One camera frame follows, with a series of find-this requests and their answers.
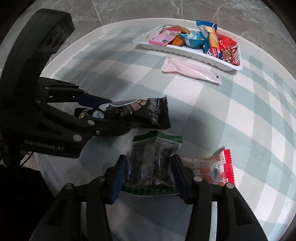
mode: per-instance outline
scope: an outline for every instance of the green sealed edge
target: green sealed edge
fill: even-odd
[[[128,183],[124,183],[122,185],[121,190],[123,192],[128,192],[128,193],[139,195],[139,196],[161,196],[161,195],[178,193],[177,188],[156,189],[156,188],[148,188],[148,187],[136,187],[135,185],[131,185]]]
[[[147,134],[144,134],[141,136],[134,136],[133,142],[142,141],[142,140],[152,138],[152,137],[159,137],[162,139],[167,139],[167,140],[175,141],[178,143],[182,143],[182,141],[183,141],[182,136],[171,136],[171,135],[166,135],[166,134],[162,133],[161,131],[150,131]]]

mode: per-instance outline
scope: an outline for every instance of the pink snack package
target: pink snack package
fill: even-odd
[[[195,176],[201,176],[210,184],[224,186],[226,183],[232,183],[235,185],[229,149],[205,160],[181,158],[181,161],[184,166],[193,170]]]
[[[167,46],[167,44],[173,41],[178,36],[178,32],[175,31],[163,31],[159,35],[153,37],[148,43],[161,46]]]
[[[177,58],[166,57],[161,70],[166,73],[179,73],[194,79],[207,80],[217,84],[222,84],[221,78],[217,74],[199,67],[198,65],[184,62]]]

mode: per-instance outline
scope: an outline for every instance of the tile grout line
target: tile grout line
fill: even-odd
[[[181,18],[183,18],[183,6],[182,6],[182,0],[180,0],[181,3]]]
[[[102,21],[101,21],[101,18],[100,18],[100,16],[99,16],[98,10],[96,9],[96,6],[94,5],[94,0],[91,0],[91,1],[92,1],[92,3],[93,3],[94,9],[96,10],[96,13],[97,13],[97,15],[98,15],[98,17],[99,17],[100,22],[101,22],[101,24],[103,25],[103,23],[102,23]]]

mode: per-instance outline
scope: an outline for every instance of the round table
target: round table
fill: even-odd
[[[225,30],[241,47],[242,71],[224,72],[188,59],[220,75],[222,85],[164,74],[164,52],[132,43],[137,36],[165,24],[195,27],[180,19],[137,19],[102,26],[57,56],[42,76],[80,85],[112,101],[168,96],[171,128],[182,135],[180,157],[210,157],[229,148],[236,187],[269,240],[278,240],[296,212],[295,79],[269,54]],[[73,113],[76,104],[56,104]],[[93,137],[78,159],[36,154],[50,190],[56,195],[66,183],[86,184],[103,175],[120,154],[129,154],[134,129],[120,137]],[[107,207],[110,228],[118,240],[184,240],[191,214],[177,196],[135,197],[121,193]],[[210,240],[215,240],[213,204]]]

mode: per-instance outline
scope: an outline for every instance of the white plastic tray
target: white plastic tray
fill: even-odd
[[[237,52],[234,57],[234,60],[238,64],[238,66],[235,66],[235,65],[227,63],[221,59],[207,55],[207,54],[203,53],[201,49],[192,49],[187,46],[179,47],[179,46],[174,46],[174,45],[160,46],[160,45],[149,44],[146,37],[150,33],[154,32],[156,29],[159,29],[160,27],[161,26],[135,38],[133,40],[133,43],[139,44],[145,49],[164,51],[164,52],[174,53],[174,54],[183,55],[183,56],[186,56],[189,58],[197,59],[199,61],[203,61],[205,63],[208,63],[212,66],[216,66],[219,69],[224,70],[224,71],[232,71],[234,69],[235,70],[242,70],[243,65],[240,63],[240,59],[242,56],[241,56],[239,45],[237,45]]]

